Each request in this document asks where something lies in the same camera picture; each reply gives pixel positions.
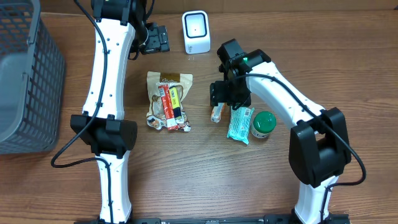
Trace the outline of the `teal white snack packet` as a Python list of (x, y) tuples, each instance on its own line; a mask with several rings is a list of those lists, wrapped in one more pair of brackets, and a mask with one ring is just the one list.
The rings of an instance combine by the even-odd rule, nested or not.
[(248, 135), (254, 111), (254, 108), (248, 107), (240, 107), (237, 110), (231, 108), (231, 117), (226, 137), (248, 145)]

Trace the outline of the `orange white small packet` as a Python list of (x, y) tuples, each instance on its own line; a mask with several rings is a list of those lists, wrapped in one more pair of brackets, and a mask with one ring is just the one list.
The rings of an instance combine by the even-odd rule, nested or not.
[(214, 123), (219, 123), (221, 121), (221, 115), (225, 108), (225, 103), (218, 103), (213, 107), (211, 112), (211, 121)]

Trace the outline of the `red snack bar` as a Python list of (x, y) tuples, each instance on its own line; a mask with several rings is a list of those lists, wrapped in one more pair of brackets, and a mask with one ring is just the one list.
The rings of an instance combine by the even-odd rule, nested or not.
[(177, 122), (174, 118), (174, 112), (172, 108), (172, 103), (170, 99), (169, 86), (168, 85), (159, 85), (158, 90), (160, 93), (160, 97), (162, 99), (162, 104), (164, 107), (164, 114), (167, 122), (168, 130), (178, 129)]

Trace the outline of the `yellow black tube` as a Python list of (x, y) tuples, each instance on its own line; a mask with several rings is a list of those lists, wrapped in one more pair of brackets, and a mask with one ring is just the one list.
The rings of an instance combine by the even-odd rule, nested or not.
[(183, 123), (183, 116), (182, 116), (182, 110), (180, 106), (180, 98), (178, 96), (178, 91), (177, 87), (173, 86), (169, 89), (170, 93), (170, 99), (172, 103), (172, 108), (174, 112), (174, 118), (177, 123)]

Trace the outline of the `beige snack bag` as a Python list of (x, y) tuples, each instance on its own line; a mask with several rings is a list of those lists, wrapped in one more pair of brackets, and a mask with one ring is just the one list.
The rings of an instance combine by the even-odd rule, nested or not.
[(147, 73), (147, 93), (150, 100), (147, 125), (161, 130), (188, 133), (191, 126), (182, 101), (193, 84), (193, 75), (188, 73)]

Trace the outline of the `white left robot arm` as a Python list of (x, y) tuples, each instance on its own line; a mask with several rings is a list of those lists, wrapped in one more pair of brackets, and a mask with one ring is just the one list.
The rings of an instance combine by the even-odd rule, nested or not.
[(131, 54), (167, 52), (156, 24), (148, 23), (153, 7), (146, 1), (91, 2), (86, 13), (95, 28), (95, 54), (88, 96), (81, 114), (73, 114), (70, 126), (76, 133), (52, 158), (56, 160), (77, 139), (91, 147), (93, 157), (65, 164), (71, 167), (89, 161), (98, 165), (101, 211), (95, 223), (129, 223), (132, 203), (128, 193), (128, 160), (137, 139), (137, 124), (124, 118), (124, 82)]

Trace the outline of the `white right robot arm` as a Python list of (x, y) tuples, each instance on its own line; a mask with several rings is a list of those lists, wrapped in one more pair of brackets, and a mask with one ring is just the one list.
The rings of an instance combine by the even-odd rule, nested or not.
[(346, 120), (338, 108), (329, 110), (309, 100), (278, 71), (262, 50), (246, 53), (236, 39), (217, 50), (222, 81), (210, 85), (210, 103), (226, 103), (237, 110), (257, 95), (290, 130), (289, 164), (300, 181), (298, 201), (290, 214), (268, 214), (264, 223), (349, 223), (349, 216), (332, 214), (328, 203), (345, 166), (356, 159), (366, 179), (366, 168), (350, 146)]

